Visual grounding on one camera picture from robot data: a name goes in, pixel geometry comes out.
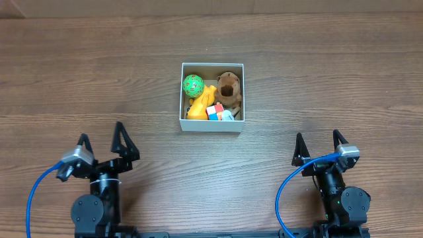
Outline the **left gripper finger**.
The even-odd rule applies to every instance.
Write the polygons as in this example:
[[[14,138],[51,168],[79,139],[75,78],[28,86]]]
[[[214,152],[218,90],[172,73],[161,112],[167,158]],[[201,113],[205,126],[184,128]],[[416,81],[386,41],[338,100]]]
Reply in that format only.
[[[120,157],[129,161],[140,159],[139,149],[135,146],[121,122],[117,122],[115,125],[111,152],[117,153]]]
[[[93,154],[93,149],[87,134],[81,134],[77,145],[84,145],[85,149]]]

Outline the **yellow rubber dolphin toy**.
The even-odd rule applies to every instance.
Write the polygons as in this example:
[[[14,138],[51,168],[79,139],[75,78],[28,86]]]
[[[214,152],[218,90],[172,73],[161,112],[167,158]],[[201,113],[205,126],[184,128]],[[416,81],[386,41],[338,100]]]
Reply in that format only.
[[[214,85],[205,86],[203,93],[196,99],[190,99],[190,107],[187,109],[186,118],[188,120],[208,120],[206,108],[215,101],[215,92],[217,88]]]

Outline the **white round wooden-handled tool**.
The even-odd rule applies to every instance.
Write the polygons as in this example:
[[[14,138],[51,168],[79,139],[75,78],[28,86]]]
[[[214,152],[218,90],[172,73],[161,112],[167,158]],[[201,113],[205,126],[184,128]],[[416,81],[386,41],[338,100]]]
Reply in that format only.
[[[221,119],[223,121],[234,121],[236,115],[239,113],[240,111],[240,107],[237,106],[235,108],[230,108],[230,109],[225,109],[222,113],[221,113]]]

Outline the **green patterned ball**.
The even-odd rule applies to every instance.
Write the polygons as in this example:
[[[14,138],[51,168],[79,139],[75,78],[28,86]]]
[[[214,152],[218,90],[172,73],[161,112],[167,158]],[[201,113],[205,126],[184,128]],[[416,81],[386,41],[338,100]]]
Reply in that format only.
[[[190,98],[197,98],[204,92],[204,80],[195,74],[188,75],[182,82],[182,89]]]

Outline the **colourful puzzle cube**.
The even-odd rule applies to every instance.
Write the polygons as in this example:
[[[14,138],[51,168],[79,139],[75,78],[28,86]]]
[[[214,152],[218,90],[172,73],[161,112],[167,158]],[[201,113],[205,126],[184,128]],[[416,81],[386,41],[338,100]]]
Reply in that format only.
[[[224,107],[222,106],[222,104],[216,104],[206,108],[208,120],[222,120],[223,112]]]

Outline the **brown capybara plush toy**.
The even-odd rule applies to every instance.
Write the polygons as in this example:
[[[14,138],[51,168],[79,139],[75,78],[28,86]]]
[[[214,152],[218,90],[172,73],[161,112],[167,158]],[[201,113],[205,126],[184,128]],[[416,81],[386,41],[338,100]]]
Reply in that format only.
[[[217,77],[217,90],[214,93],[214,103],[220,103],[226,108],[236,108],[241,105],[240,79],[228,71]]]

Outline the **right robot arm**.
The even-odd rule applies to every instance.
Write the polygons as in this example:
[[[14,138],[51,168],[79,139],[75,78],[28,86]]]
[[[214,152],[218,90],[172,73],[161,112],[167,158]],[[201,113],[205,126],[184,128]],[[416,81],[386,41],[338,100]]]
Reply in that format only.
[[[294,237],[369,237],[369,229],[362,225],[367,222],[367,211],[371,196],[356,186],[346,186],[342,173],[351,169],[360,158],[356,145],[348,143],[338,130],[333,131],[334,152],[339,155],[334,161],[315,162],[301,172],[312,177],[317,187],[326,219],[316,221],[310,228],[295,228]]]

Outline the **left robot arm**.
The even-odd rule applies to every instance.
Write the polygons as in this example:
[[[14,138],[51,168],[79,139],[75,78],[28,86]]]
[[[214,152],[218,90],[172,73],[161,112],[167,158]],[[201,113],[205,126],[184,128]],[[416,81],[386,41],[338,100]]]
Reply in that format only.
[[[138,148],[121,122],[116,123],[111,152],[116,153],[117,158],[98,161],[88,135],[81,134],[76,147],[60,159],[57,179],[65,182],[73,176],[89,180],[90,193],[78,197],[71,208],[76,238],[138,236],[136,227],[120,224],[121,181],[118,175],[132,170],[132,162],[140,159]]]

